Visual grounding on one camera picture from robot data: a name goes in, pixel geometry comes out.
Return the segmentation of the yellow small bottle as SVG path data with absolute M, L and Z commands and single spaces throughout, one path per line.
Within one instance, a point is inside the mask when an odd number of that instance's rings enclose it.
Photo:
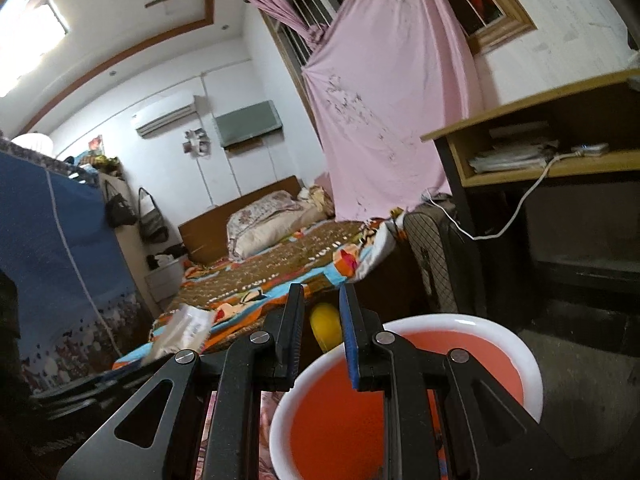
M 343 342 L 340 312 L 333 304 L 320 302 L 313 306 L 309 323 L 314 339 L 323 353 L 331 351 Z

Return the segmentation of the white wrapper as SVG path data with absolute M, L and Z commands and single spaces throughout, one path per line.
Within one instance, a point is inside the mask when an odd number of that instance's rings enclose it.
M 142 364 L 150 364 L 180 350 L 201 352 L 213 327 L 214 317 L 213 311 L 182 304 L 164 327 L 163 333 L 152 343 Z

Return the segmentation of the pink floral bed cover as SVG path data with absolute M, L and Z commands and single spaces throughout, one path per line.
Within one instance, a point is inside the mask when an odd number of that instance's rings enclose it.
M 196 456 L 194 479 L 277 479 L 270 429 L 283 392 L 241 393 L 239 400 L 214 391 Z

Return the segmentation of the colourful cartoon blanket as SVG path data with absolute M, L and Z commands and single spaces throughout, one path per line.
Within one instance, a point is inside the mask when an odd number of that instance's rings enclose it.
M 220 350 L 262 324 L 285 304 L 293 283 L 312 298 L 344 282 L 362 280 L 406 240 L 402 220 L 324 220 L 299 230 L 242 262 L 222 258 L 213 264 L 186 263 L 182 283 L 168 310 L 153 323 L 149 341 L 118 359 L 115 370 L 145 358 L 183 304 L 215 313 L 204 352 Z

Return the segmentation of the white red plastic basin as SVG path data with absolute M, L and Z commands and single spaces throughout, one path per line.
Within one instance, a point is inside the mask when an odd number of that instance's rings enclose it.
M 416 348 L 471 352 L 533 416 L 544 386 L 533 353 L 507 328 L 476 316 L 429 314 L 384 325 Z M 383 395 L 358 392 L 338 346 L 300 374 L 274 411 L 269 452 L 280 479 L 379 479 L 384 458 Z

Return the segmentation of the white bedside cabinet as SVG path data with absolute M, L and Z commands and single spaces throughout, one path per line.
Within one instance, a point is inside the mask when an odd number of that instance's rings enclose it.
M 172 259 L 145 275 L 146 287 L 157 304 L 178 294 L 187 261 L 187 256 Z

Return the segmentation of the brown wooden headboard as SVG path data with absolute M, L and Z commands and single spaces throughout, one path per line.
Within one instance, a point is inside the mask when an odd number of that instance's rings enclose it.
M 230 216 L 276 191 L 296 195 L 300 191 L 299 180 L 295 176 L 287 177 L 180 224 L 179 234 L 189 259 L 194 263 L 211 264 L 228 255 L 227 222 Z

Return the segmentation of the floral pillow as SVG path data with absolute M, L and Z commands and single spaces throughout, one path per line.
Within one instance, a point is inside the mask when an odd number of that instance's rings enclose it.
M 243 261 L 333 216 L 333 200 L 322 186 L 303 188 L 296 197 L 282 190 L 271 192 L 230 216 L 227 222 L 229 258 Z

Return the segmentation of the blue fabric wardrobe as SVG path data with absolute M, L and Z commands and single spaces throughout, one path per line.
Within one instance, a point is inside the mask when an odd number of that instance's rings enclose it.
M 20 367 L 34 393 L 108 370 L 150 312 L 107 224 L 97 174 L 1 143 L 1 270 L 17 287 Z

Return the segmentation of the dark mesh fan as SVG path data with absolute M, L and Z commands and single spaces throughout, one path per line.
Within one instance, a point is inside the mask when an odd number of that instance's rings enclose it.
M 472 240 L 454 222 L 450 195 L 438 194 L 408 212 L 404 230 L 428 296 L 442 313 L 484 315 L 486 304 Z

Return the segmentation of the black hanging handbag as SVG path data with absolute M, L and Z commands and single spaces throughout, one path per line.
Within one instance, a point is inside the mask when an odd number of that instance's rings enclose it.
M 121 226 L 134 226 L 138 217 L 128 200 L 116 190 L 110 181 L 104 181 L 104 191 L 106 197 L 105 218 L 108 226 L 112 229 Z

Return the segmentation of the wooden desk shelf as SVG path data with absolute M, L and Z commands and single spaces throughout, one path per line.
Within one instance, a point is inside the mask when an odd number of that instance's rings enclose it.
M 639 73 L 622 70 L 441 128 L 434 142 L 480 267 L 485 318 L 639 352 Z M 555 143 L 544 168 L 477 174 L 503 145 Z

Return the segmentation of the white air conditioner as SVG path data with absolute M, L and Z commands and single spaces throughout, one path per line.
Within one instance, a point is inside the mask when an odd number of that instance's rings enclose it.
M 142 138 L 178 122 L 196 112 L 196 99 L 191 93 L 175 93 L 163 98 L 132 116 L 132 126 Z

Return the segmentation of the stack of papers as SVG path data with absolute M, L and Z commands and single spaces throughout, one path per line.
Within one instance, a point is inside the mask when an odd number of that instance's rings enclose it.
M 468 160 L 477 174 L 544 168 L 558 151 L 555 143 L 511 144 L 480 152 Z

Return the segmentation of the pink hanging sheet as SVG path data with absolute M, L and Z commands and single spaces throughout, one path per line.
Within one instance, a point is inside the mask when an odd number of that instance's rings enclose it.
M 473 57 L 448 0 L 344 0 L 305 25 L 286 0 L 246 0 L 299 32 L 302 68 L 340 220 L 384 217 L 451 191 L 424 134 L 483 107 Z

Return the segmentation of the grey wall panel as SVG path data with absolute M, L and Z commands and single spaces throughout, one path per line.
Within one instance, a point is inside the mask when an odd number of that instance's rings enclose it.
M 280 130 L 282 122 L 271 101 L 262 101 L 216 117 L 222 148 L 241 144 Z

